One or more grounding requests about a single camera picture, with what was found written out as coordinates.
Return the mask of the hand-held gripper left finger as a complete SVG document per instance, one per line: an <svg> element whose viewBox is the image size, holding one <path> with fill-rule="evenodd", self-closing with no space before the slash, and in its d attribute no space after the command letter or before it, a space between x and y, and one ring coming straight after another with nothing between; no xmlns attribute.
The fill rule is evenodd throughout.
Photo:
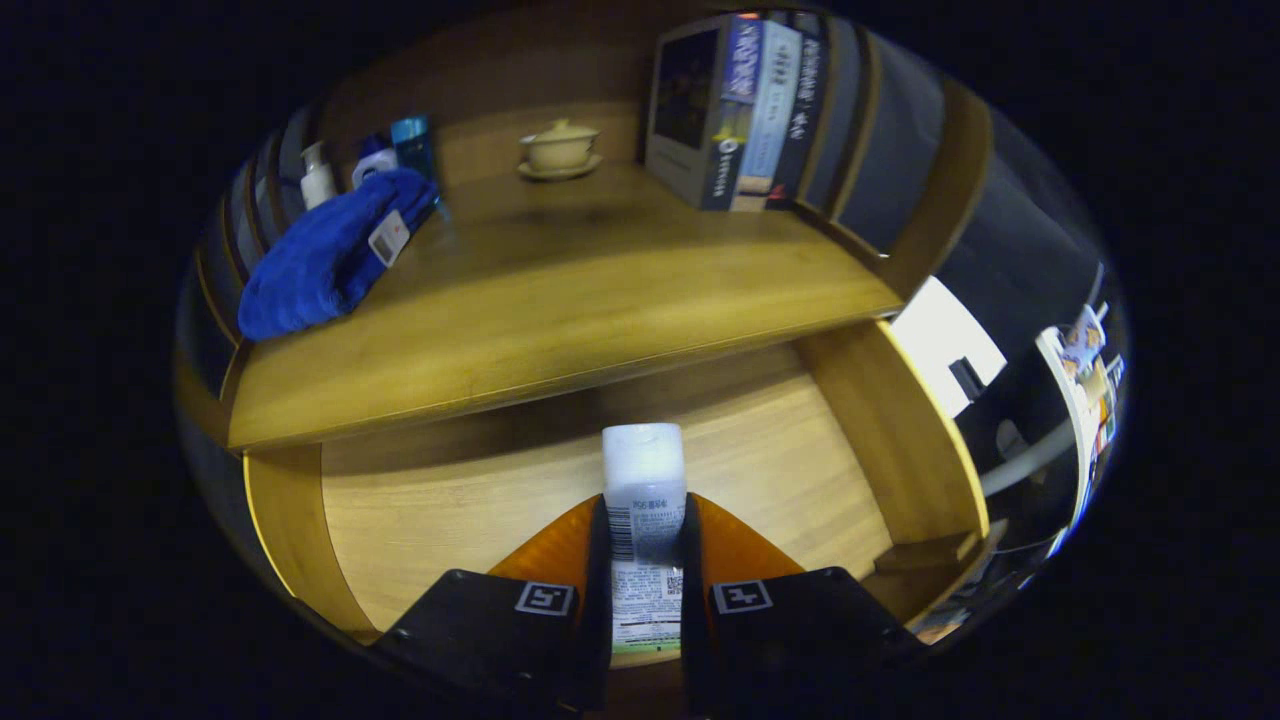
<svg viewBox="0 0 1280 720"><path fill-rule="evenodd" d="M474 716L582 716L605 707L611 591L595 495L490 571L445 571L372 652Z"/></svg>

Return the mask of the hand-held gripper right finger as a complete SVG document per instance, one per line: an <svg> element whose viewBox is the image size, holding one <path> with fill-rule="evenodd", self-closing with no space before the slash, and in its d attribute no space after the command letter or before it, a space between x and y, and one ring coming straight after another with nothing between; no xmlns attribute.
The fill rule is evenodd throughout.
<svg viewBox="0 0 1280 720"><path fill-rule="evenodd" d="M856 716L925 646L847 570L806 571L700 495L685 503L681 667L692 716Z"/></svg>

